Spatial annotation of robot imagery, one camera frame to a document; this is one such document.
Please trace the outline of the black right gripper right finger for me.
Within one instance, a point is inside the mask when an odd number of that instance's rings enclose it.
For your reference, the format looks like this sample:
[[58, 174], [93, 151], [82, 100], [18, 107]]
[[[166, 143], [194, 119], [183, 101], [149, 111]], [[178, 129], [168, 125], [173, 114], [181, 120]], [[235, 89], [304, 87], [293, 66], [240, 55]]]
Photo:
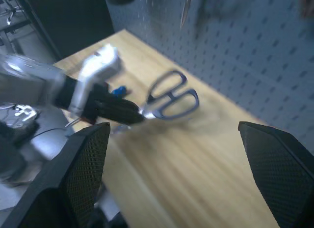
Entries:
[[254, 181], [281, 228], [314, 226], [314, 157], [292, 134], [241, 121]]

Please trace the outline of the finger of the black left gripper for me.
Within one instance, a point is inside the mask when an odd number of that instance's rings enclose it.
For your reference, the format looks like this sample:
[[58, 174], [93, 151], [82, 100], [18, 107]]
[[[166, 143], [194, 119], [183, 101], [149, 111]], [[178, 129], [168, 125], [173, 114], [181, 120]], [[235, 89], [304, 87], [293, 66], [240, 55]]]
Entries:
[[137, 113], [139, 111], [139, 107], [134, 102], [117, 96], [105, 96], [104, 98], [98, 100], [98, 110], [100, 113]]
[[136, 111], [129, 110], [108, 110], [100, 111], [98, 117], [109, 119], [124, 125], [134, 125], [141, 123], [145, 120], [143, 115], [139, 114]]

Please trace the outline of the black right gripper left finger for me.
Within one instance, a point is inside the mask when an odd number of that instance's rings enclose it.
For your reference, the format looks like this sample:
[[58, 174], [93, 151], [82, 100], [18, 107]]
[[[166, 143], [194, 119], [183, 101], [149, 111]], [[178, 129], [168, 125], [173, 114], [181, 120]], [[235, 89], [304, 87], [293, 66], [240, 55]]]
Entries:
[[85, 228], [102, 182], [110, 124], [72, 134], [45, 164], [2, 227]]

